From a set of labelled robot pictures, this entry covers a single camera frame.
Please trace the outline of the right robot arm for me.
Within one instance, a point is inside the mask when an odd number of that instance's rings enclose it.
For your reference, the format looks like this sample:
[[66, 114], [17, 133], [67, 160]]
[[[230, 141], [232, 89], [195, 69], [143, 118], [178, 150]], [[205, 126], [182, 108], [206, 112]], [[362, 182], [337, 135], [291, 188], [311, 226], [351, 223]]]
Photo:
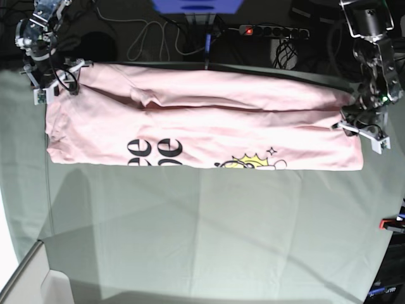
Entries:
[[15, 44], [23, 51], [22, 74], [28, 76], [35, 105], [49, 105], [61, 90], [76, 96], [82, 68], [93, 65], [82, 58], [61, 57], [57, 32], [71, 1], [35, 1], [34, 12], [16, 26]]

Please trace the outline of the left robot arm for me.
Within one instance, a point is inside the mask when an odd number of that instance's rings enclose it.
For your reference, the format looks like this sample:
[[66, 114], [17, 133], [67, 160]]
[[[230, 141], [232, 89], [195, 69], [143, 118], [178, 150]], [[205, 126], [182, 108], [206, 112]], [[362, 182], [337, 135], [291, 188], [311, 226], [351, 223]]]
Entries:
[[385, 128], [388, 107], [404, 95], [396, 70], [394, 48], [388, 32], [394, 22], [385, 1], [340, 1], [349, 33], [352, 53], [361, 68], [362, 81], [349, 105], [340, 110], [342, 120], [333, 125], [347, 136], [370, 140], [374, 152], [390, 149]]

